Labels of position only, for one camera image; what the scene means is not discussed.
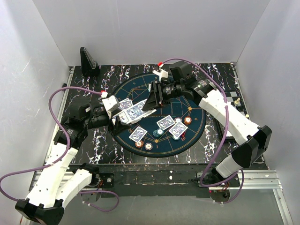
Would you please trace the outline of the blue card being drawn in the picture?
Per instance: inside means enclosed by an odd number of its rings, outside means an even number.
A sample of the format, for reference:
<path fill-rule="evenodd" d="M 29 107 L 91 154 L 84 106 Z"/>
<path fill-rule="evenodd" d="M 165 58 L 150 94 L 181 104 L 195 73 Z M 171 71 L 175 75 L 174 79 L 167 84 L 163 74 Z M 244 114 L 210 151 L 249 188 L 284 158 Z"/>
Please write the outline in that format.
<path fill-rule="evenodd" d="M 139 103 L 125 110 L 125 113 L 129 116 L 129 120 L 135 120 L 146 113 L 143 111 L 144 104 L 145 101 L 140 101 Z"/>

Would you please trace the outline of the dealt blue playing card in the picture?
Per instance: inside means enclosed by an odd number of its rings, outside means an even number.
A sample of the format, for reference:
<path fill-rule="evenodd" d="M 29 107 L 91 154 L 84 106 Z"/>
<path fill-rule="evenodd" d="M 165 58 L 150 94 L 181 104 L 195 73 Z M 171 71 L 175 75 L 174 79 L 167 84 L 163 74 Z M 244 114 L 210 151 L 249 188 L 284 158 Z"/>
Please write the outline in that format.
<path fill-rule="evenodd" d="M 131 107 L 132 105 L 133 105 L 132 100 L 129 99 L 129 98 L 126 98 L 126 99 L 119 102 L 119 107 L 118 108 L 120 110 L 124 110 L 124 109 L 127 109 L 127 108 Z"/>

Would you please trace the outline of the red yellow chip stack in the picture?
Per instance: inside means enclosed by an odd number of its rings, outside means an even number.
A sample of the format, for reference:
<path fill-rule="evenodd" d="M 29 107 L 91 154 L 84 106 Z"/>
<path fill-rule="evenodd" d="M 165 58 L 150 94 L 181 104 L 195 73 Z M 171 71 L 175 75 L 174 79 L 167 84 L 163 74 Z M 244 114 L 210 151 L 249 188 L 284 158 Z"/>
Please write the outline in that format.
<path fill-rule="evenodd" d="M 141 148 L 141 147 L 143 146 L 143 141 L 136 142 L 136 143 L 135 143 L 135 146 L 136 146 L 137 148 Z"/>

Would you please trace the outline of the green poker chip stack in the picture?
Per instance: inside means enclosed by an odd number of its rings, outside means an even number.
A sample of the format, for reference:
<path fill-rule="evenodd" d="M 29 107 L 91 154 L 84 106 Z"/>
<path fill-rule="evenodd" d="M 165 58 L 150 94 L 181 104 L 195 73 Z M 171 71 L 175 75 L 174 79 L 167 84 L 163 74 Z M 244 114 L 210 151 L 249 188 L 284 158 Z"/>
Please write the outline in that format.
<path fill-rule="evenodd" d="M 163 135 L 163 133 L 164 133 L 163 129 L 159 128 L 153 131 L 153 136 L 155 138 L 159 138 Z"/>

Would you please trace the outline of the blue white chip stack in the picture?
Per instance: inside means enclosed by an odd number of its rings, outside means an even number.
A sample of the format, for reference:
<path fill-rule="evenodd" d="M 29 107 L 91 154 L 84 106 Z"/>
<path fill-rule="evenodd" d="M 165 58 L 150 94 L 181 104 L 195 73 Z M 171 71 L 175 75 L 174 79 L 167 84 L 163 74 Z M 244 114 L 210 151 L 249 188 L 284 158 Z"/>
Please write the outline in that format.
<path fill-rule="evenodd" d="M 146 143 L 144 147 L 146 150 L 152 150 L 153 145 L 151 143 Z"/>

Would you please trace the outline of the red yellow chips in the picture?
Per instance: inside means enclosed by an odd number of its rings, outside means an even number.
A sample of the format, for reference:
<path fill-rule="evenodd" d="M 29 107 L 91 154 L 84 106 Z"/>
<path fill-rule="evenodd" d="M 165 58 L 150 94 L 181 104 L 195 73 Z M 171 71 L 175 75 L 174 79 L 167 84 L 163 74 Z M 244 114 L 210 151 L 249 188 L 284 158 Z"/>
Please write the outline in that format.
<path fill-rule="evenodd" d="M 192 122 L 191 117 L 185 117 L 185 118 L 184 118 L 184 123 L 185 123 L 186 125 L 191 124 L 191 122 Z"/>

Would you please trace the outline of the red black triangle marker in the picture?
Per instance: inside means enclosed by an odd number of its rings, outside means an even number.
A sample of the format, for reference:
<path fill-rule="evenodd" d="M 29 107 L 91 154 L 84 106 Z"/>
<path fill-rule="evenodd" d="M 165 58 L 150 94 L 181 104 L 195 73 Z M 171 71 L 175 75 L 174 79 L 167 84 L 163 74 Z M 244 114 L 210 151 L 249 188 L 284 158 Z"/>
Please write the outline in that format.
<path fill-rule="evenodd" d="M 185 138 L 185 134 L 186 134 L 186 131 L 181 135 L 181 139 L 184 141 L 186 138 Z"/>

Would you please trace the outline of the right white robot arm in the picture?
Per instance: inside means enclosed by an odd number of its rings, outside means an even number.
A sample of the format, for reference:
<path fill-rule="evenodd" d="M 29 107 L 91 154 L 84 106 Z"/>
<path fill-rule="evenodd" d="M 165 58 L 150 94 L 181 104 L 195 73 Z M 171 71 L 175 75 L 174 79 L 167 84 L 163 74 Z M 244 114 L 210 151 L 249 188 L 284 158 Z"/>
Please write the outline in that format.
<path fill-rule="evenodd" d="M 203 187 L 225 185 L 239 170 L 249 168 L 267 150 L 272 130 L 242 115 L 227 101 L 223 88 L 208 74 L 205 74 L 206 79 L 196 78 L 192 62 L 176 59 L 176 63 L 169 66 L 170 72 L 163 70 L 163 65 L 163 62 L 158 63 L 153 71 L 159 76 L 159 81 L 151 83 L 150 94 L 142 109 L 157 109 L 171 98 L 184 96 L 222 124 L 224 133 L 234 137 L 238 148 L 211 171 L 205 169 L 200 184 Z"/>

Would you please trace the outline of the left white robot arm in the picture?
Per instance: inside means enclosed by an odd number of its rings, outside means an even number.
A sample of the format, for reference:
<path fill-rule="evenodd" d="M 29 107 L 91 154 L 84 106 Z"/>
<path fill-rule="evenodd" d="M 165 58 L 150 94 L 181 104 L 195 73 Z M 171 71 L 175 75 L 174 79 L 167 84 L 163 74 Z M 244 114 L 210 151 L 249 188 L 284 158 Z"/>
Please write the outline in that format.
<path fill-rule="evenodd" d="M 57 225 L 66 206 L 83 188 L 91 187 L 97 191 L 103 183 L 103 176 L 96 166 L 88 163 L 79 166 L 65 184 L 61 181 L 89 129 L 108 126 L 114 135 L 130 127 L 120 120 L 117 115 L 120 112 L 119 103 L 105 102 L 94 109 L 90 104 L 79 106 L 64 116 L 40 177 L 26 198 L 16 202 L 15 209 L 28 220 Z"/>

